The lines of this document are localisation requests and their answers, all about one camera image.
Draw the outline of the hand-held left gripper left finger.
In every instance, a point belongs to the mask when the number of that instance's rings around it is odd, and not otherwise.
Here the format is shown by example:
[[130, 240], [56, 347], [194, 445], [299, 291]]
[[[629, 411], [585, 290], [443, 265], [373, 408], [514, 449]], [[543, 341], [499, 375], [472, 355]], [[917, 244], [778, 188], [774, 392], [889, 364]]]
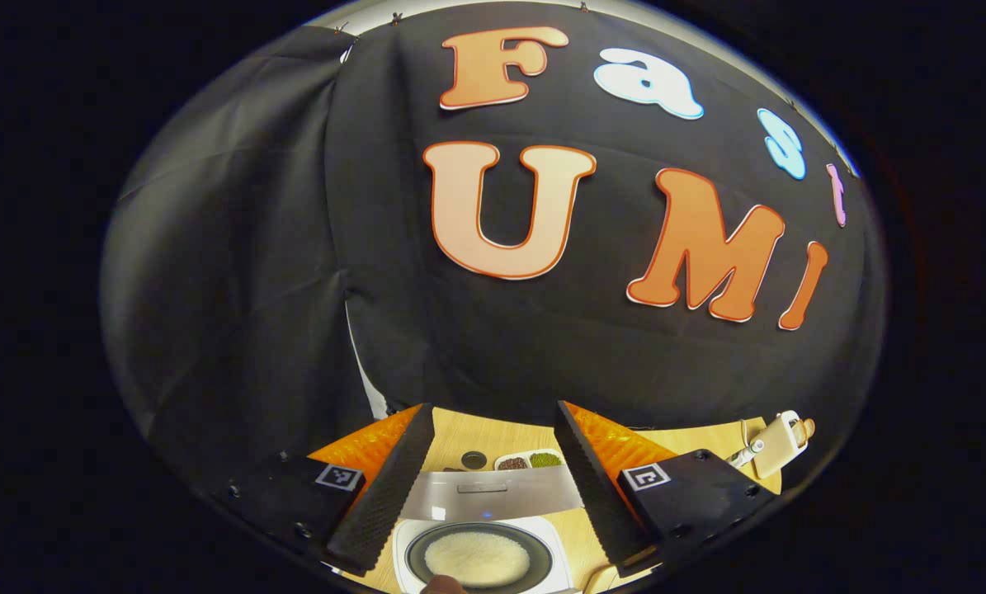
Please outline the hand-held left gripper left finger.
[[220, 510], [304, 563], [371, 571], [435, 437], [429, 403], [308, 455], [281, 452], [210, 495]]

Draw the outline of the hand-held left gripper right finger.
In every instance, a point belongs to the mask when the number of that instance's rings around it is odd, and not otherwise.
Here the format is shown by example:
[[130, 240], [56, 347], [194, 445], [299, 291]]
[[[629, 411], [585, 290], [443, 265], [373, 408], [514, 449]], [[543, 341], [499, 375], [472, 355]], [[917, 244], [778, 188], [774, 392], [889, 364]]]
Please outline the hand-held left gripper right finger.
[[557, 407], [559, 448], [603, 553], [625, 578], [693, 563], [775, 500], [708, 449], [675, 454], [574, 403]]

